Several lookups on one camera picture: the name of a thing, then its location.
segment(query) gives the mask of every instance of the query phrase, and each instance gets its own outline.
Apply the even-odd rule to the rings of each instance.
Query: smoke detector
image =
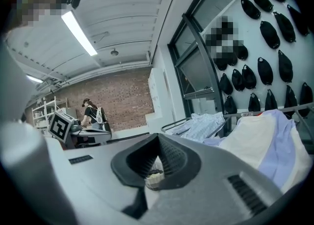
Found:
[[[119,52],[116,51],[116,48],[113,49],[113,51],[111,52],[111,55],[112,55],[112,56],[117,56],[118,54],[119,54]]]

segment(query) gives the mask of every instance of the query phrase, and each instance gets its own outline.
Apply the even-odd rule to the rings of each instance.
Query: ceiling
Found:
[[[154,54],[171,0],[81,0],[73,13],[98,53],[90,56],[62,21],[50,12],[13,30],[7,43],[25,73],[62,84],[117,64],[146,61]],[[114,48],[119,52],[112,56]]]

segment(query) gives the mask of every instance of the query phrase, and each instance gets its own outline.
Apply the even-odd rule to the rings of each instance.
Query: person wearing black shirt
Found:
[[[97,115],[97,106],[93,104],[93,102],[90,99],[84,99],[82,107],[86,107],[85,113],[84,113],[84,119],[82,121],[82,126],[86,125],[87,123],[87,117],[91,118],[90,123],[92,124],[92,129],[102,129],[102,124],[99,124],[95,118]]]

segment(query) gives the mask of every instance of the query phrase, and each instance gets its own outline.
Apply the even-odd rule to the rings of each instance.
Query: black t-shirt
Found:
[[[94,119],[94,118],[96,118],[96,115],[97,115],[97,110],[96,109],[88,106],[85,109],[84,115],[87,115],[88,117],[91,117],[91,121],[90,121],[91,124],[96,123],[96,120]]]

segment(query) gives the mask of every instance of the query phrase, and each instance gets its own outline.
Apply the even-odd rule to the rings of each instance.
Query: brick wall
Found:
[[[77,116],[83,119],[85,98],[106,113],[113,131],[146,125],[145,115],[152,113],[153,103],[148,87],[151,68],[128,70],[107,74],[68,86],[55,93],[58,99],[68,99],[68,107],[77,110]],[[33,124],[31,107],[26,109],[27,122]]]

